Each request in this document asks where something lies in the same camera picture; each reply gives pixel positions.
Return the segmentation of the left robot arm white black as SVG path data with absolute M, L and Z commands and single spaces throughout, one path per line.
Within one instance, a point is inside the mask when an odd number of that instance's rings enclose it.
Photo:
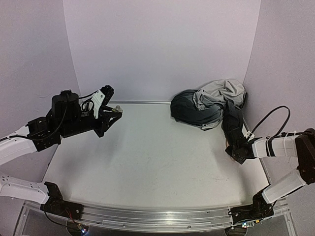
M 106 85 L 101 89 L 80 97 L 78 94 L 63 90 L 52 97 L 48 114 L 29 121 L 25 126 L 0 140 L 0 163 L 6 164 L 20 156 L 41 152 L 54 145 L 60 145 L 62 139 L 88 131 L 94 131 L 98 137 L 104 133 L 122 115 L 122 108 L 112 108 L 107 104 L 114 89 Z M 56 185 L 43 182 L 30 182 L 4 173 L 0 175 L 0 194 L 39 204 L 47 204 L 54 214 L 66 211 L 66 203 L 60 195 L 53 195 Z

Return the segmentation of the grey crumpled cloth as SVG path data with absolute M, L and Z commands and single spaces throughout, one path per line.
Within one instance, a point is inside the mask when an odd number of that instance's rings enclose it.
M 242 109 L 247 92 L 238 80 L 215 80 L 200 89 L 187 89 L 171 100 L 171 116 L 177 122 L 209 130 L 217 127 L 228 104 Z

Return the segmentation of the small nail polish bottle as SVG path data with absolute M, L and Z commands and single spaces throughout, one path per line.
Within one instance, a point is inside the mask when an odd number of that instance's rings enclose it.
M 112 108 L 112 111 L 115 113 L 122 113 L 123 109 L 120 107 L 120 105 L 116 105 L 114 108 Z

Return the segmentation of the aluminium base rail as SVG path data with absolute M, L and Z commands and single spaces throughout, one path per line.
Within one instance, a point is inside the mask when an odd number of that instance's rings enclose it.
M 26 222 L 30 219 L 31 211 L 72 223 L 146 233 L 202 232 L 237 226 L 250 228 L 264 221 L 283 216 L 288 234 L 291 236 L 296 234 L 285 197 L 270 204 L 260 215 L 253 214 L 252 209 L 253 207 L 250 205 L 186 209 L 132 209 L 69 201 L 53 202 L 43 206 L 25 201 L 16 224 L 15 234 L 22 233 Z

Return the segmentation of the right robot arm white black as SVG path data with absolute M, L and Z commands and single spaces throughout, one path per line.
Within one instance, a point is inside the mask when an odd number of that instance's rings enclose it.
M 315 181 L 315 131 L 312 128 L 265 139 L 249 139 L 236 128 L 226 135 L 226 142 L 225 152 L 239 164 L 265 157 L 295 157 L 298 160 L 296 169 L 256 193 L 252 204 L 232 208 L 229 214 L 234 224 L 273 216 L 273 207 L 278 199 Z

